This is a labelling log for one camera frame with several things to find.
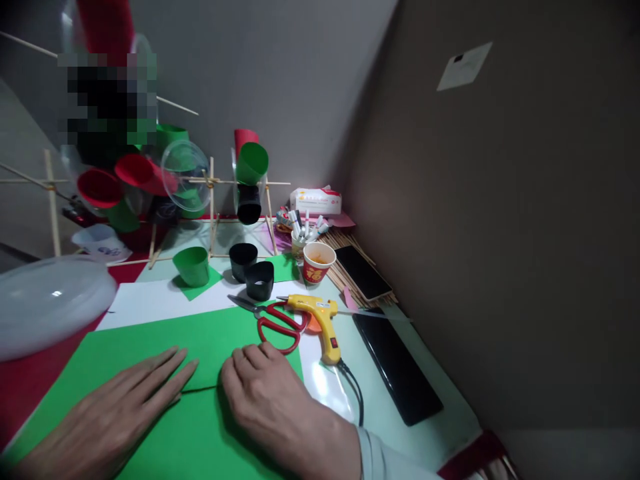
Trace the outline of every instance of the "scissor blade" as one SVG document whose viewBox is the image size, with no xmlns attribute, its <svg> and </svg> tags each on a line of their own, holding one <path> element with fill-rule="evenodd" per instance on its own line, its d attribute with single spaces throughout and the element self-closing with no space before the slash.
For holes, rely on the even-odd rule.
<svg viewBox="0 0 640 480">
<path fill-rule="evenodd" d="M 255 310 L 255 305 L 252 304 L 250 301 L 244 300 L 244 298 L 236 297 L 235 295 L 227 295 L 227 296 L 228 296 L 229 300 L 234 302 L 239 307 L 242 307 L 242 308 L 247 309 L 249 311 Z"/>
</svg>

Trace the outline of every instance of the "red scissors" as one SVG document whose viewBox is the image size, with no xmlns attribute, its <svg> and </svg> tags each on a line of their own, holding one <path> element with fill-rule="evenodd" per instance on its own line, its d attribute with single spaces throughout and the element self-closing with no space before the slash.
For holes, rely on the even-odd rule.
<svg viewBox="0 0 640 480">
<path fill-rule="evenodd" d="M 286 301 L 272 303 L 264 307 L 261 305 L 256 305 L 254 303 L 251 303 L 248 300 L 244 300 L 244 298 L 236 297 L 235 295 L 227 295 L 227 296 L 236 305 L 246 310 L 249 310 L 250 312 L 253 312 L 254 316 L 258 319 L 258 335 L 260 335 L 260 340 L 267 341 L 267 339 L 265 338 L 265 334 L 262 332 L 263 327 L 269 328 L 271 330 L 275 330 L 278 333 L 282 333 L 283 335 L 293 338 L 292 346 L 290 346 L 287 349 L 278 349 L 280 350 L 280 353 L 282 353 L 283 355 L 288 355 L 295 350 L 295 348 L 298 346 L 298 343 L 300 343 L 300 334 L 307 328 L 307 325 L 309 324 L 309 320 L 311 319 L 311 315 L 308 314 L 308 312 L 302 312 L 303 314 L 302 325 L 298 325 L 294 320 L 290 319 L 286 314 L 275 309 L 276 307 L 284 307 L 287 304 Z M 293 328 L 293 330 L 284 328 L 282 325 L 278 325 L 276 322 L 263 317 L 262 314 L 265 311 L 271 314 L 272 316 L 285 322 L 288 326 Z"/>
</svg>

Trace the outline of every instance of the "smartphone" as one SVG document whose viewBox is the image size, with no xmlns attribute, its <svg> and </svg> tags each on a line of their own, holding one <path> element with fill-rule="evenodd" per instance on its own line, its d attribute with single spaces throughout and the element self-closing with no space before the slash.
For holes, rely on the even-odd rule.
<svg viewBox="0 0 640 480">
<path fill-rule="evenodd" d="M 379 308 L 369 311 L 384 314 Z M 353 321 L 408 427 L 443 409 L 440 398 L 388 319 L 356 313 Z"/>
<path fill-rule="evenodd" d="M 391 293 L 391 286 L 353 245 L 338 248 L 335 254 L 366 300 L 375 300 Z"/>
</svg>

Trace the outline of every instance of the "white plastic bowl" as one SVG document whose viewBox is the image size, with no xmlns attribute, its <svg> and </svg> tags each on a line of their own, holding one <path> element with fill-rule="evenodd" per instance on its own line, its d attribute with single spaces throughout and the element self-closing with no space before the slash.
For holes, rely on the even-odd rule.
<svg viewBox="0 0 640 480">
<path fill-rule="evenodd" d="M 117 284 L 86 255 L 40 260 L 0 275 L 0 361 L 44 350 L 109 308 Z"/>
</svg>

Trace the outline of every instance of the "green cardboard sheet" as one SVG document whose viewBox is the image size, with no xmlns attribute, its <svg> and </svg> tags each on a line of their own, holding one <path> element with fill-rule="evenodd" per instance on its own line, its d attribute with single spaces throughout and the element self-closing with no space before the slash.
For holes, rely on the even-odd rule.
<svg viewBox="0 0 640 480">
<path fill-rule="evenodd" d="M 296 262 L 290 253 L 283 253 L 282 255 L 269 257 L 265 260 L 273 264 L 274 283 L 279 281 L 298 280 L 298 278 L 300 278 L 298 262 Z"/>
<path fill-rule="evenodd" d="M 265 335 L 276 348 L 291 345 L 290 337 L 270 330 L 265 330 Z M 221 400 L 223 390 L 211 388 L 218 384 L 220 368 L 234 348 L 259 342 L 256 319 L 239 307 L 92 332 L 73 354 L 7 458 L 10 463 L 23 458 L 72 406 L 116 373 L 179 345 L 189 349 L 185 363 L 200 359 L 183 390 L 188 393 L 162 416 L 120 478 L 279 478 L 281 472 L 235 424 Z M 298 350 L 287 359 L 302 378 Z"/>
<path fill-rule="evenodd" d="M 182 293 L 185 294 L 185 297 L 188 298 L 189 301 L 191 301 L 202 292 L 210 289 L 220 280 L 222 280 L 222 275 L 214 270 L 212 266 L 209 266 L 209 281 L 206 285 L 203 285 L 202 287 L 190 287 L 185 283 L 184 280 L 182 280 L 182 277 L 180 275 L 176 275 L 176 277 L 173 279 L 173 284 L 180 290 L 182 290 Z"/>
</svg>

